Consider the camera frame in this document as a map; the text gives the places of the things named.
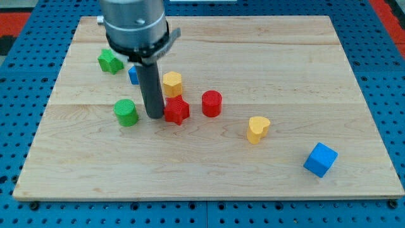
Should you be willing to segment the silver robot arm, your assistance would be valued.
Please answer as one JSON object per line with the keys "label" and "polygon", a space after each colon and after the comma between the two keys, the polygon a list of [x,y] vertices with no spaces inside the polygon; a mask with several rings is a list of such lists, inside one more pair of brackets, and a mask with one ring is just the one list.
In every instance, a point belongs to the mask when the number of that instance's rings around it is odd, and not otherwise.
{"label": "silver robot arm", "polygon": [[167,33],[162,0],[100,0],[106,35],[120,48],[151,46]]}

